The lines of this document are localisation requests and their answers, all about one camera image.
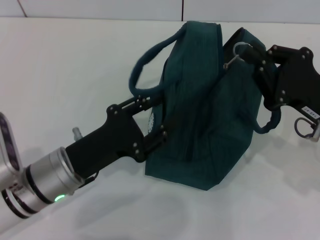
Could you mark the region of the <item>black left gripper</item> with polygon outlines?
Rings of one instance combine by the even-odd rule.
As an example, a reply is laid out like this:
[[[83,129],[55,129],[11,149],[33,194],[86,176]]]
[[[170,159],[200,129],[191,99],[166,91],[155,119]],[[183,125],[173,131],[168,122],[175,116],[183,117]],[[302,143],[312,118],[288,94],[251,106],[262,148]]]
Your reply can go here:
[[[177,117],[172,115],[157,124],[156,116],[150,115],[148,132],[144,136],[132,115],[158,106],[162,101],[161,95],[139,95],[108,107],[106,122],[100,128],[66,147],[74,171],[80,176],[91,176],[122,157],[144,162],[167,142]]]

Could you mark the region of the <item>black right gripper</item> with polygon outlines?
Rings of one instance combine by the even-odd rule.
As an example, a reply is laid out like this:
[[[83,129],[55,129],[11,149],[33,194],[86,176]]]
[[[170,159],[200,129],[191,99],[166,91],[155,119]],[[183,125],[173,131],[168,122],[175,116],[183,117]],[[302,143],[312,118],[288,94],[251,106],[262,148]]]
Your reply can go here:
[[[268,110],[290,106],[307,118],[320,117],[320,74],[309,48],[273,45],[267,52],[265,47],[247,45],[241,47],[240,58],[257,65],[253,79]]]

